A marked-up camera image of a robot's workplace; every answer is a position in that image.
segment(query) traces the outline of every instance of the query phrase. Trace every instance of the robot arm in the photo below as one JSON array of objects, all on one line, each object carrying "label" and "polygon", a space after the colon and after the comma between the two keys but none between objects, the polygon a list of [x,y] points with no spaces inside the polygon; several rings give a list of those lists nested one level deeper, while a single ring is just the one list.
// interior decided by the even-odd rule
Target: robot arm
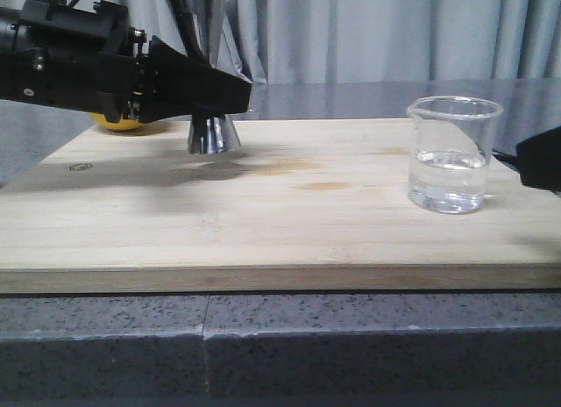
[{"label": "robot arm", "polygon": [[128,9],[78,0],[0,8],[0,98],[140,122],[247,110],[251,84],[129,26]]}]

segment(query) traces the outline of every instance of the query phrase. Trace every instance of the water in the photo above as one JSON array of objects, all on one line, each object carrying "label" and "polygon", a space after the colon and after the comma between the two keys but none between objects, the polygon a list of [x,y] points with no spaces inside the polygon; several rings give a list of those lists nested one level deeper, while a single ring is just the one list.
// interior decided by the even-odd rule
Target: water
[{"label": "water", "polygon": [[483,201],[486,163],[481,154],[419,152],[409,168],[409,198],[432,211],[459,214]]}]

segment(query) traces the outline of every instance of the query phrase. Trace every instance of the wood grain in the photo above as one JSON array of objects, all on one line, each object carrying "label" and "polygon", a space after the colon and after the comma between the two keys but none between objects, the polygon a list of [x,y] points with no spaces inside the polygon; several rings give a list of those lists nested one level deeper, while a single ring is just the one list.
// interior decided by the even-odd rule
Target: wood grain
[{"label": "wood grain", "polygon": [[407,119],[92,127],[0,190],[0,292],[561,287],[561,199],[494,162],[463,216],[406,195]]}]

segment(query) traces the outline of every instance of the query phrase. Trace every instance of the black device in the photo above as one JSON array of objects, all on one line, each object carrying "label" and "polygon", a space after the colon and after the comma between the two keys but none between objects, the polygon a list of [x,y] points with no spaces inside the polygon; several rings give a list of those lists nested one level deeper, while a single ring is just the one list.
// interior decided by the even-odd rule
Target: black device
[{"label": "black device", "polygon": [[0,8],[0,98],[102,113],[110,122],[247,111],[251,84],[132,28],[128,9],[79,0]]},{"label": "black device", "polygon": [[561,192],[561,126],[538,133],[516,145],[516,155],[493,156],[520,175],[522,185]]}]

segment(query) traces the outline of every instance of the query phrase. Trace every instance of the small logo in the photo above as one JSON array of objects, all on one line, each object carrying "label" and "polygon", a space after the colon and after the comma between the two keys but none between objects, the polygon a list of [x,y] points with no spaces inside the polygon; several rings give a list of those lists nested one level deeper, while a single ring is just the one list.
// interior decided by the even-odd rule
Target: small logo
[{"label": "small logo", "polygon": [[78,163],[78,164],[73,164],[72,166],[69,167],[71,172],[82,172],[83,170],[88,170],[89,168],[94,167],[93,164],[91,163]]}]

